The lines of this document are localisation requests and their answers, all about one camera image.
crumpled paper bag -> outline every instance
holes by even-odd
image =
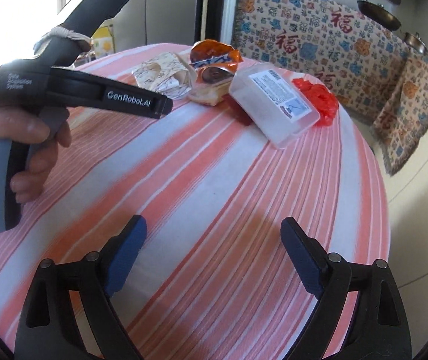
[[[195,70],[174,52],[163,52],[132,70],[137,86],[170,99],[185,96],[196,81]]]

round table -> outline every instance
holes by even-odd
[[[80,70],[123,79],[161,52],[186,50],[151,45]],[[388,257],[383,180],[343,108],[285,150],[223,103],[178,100],[161,120],[77,108],[69,122],[72,146],[60,149],[45,193],[0,235],[0,337],[11,349],[39,261],[100,250],[133,214],[146,218],[148,237],[112,304],[148,360],[282,359],[316,304],[281,244],[286,217],[347,261]],[[327,354],[339,350],[354,302],[351,294]],[[78,298],[73,305],[85,334]]]

transparent container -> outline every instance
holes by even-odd
[[[246,111],[265,136],[284,149],[320,118],[309,100],[281,76],[273,64],[239,70],[229,94]]]

human hand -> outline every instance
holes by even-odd
[[[0,108],[0,139],[36,144],[49,136],[49,127],[38,117],[14,107]],[[44,183],[57,162],[57,144],[71,145],[71,130],[65,122],[56,134],[56,139],[32,156],[28,169],[14,175],[11,189],[16,193],[17,203],[27,203],[37,199]]]

floor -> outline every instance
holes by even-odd
[[[400,288],[415,355],[428,340],[428,132],[403,169],[388,176],[369,128],[355,124],[383,174],[391,223],[389,265]]]

